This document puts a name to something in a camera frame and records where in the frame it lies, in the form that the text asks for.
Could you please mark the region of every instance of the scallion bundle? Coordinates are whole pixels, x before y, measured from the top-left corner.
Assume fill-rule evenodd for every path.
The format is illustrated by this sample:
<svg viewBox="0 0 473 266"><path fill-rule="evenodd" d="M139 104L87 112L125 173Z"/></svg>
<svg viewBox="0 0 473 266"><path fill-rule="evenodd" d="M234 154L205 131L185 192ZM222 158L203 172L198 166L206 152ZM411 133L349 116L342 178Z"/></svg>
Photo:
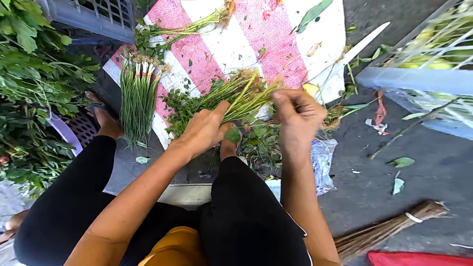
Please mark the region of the scallion bundle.
<svg viewBox="0 0 473 266"><path fill-rule="evenodd" d="M122 108L120 121L131 148L142 146L151 132L156 104L156 87L164 68L158 62L139 54L124 52L120 87ZM154 71L159 69L152 79Z"/></svg>

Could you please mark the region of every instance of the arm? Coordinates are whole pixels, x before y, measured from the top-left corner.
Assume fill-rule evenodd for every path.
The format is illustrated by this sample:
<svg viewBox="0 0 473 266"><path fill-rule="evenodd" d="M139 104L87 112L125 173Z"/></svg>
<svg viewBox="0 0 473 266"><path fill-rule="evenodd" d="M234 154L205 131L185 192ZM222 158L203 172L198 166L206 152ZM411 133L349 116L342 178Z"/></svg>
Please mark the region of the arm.
<svg viewBox="0 0 473 266"><path fill-rule="evenodd" d="M281 203L307 232L304 241L312 259L339 263L335 243L317 201L310 159L311 142L327 111L301 90L276 91L273 100L278 107L274 119L281 123Z"/></svg>
<svg viewBox="0 0 473 266"><path fill-rule="evenodd" d="M222 101L214 111L195 114L183 135L99 214L65 265L118 265L131 237L176 172L224 138L229 124L220 123L229 105Z"/></svg>

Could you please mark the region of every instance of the plastic bag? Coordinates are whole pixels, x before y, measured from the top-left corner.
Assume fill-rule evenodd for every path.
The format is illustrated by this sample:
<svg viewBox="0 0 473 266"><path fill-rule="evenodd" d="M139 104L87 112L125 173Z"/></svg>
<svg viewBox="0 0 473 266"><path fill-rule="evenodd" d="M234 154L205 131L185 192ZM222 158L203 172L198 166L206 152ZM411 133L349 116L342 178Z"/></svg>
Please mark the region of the plastic bag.
<svg viewBox="0 0 473 266"><path fill-rule="evenodd" d="M333 181L330 178L330 166L332 165L332 156L338 142L335 139L320 141L312 141L312 150L310 158L314 169L315 185L317 188L317 196L323 195L330 190L336 190Z"/></svg>

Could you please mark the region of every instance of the leg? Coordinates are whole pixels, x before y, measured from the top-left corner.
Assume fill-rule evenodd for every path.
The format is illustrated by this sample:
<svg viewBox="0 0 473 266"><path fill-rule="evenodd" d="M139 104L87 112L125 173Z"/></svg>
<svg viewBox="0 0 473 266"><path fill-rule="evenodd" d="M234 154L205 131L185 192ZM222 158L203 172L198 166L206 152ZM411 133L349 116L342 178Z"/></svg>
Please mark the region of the leg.
<svg viewBox="0 0 473 266"><path fill-rule="evenodd" d="M96 108L95 114L101 125L99 136L37 199L20 226L15 252L28 266L63 265L87 228L115 198L102 191L112 174L115 138L123 133L106 111ZM171 228L181 225L176 217L186 213L183 208L156 203L131 239L121 265L137 265Z"/></svg>
<svg viewBox="0 0 473 266"><path fill-rule="evenodd" d="M209 265L310 265L305 232L235 150L222 142L212 202L201 216Z"/></svg>

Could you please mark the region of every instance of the broom bristles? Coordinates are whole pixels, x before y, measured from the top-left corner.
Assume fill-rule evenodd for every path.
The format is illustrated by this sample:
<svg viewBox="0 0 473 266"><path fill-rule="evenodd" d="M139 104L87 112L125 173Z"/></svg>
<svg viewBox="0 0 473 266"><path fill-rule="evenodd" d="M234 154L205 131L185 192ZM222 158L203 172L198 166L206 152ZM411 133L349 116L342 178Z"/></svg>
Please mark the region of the broom bristles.
<svg viewBox="0 0 473 266"><path fill-rule="evenodd" d="M443 203L432 200L426 200L409 211L412 216L422 221L441 217L449 212L450 210ZM335 246L341 263L347 263L366 253L374 246L416 223L402 213L385 222L335 238Z"/></svg>

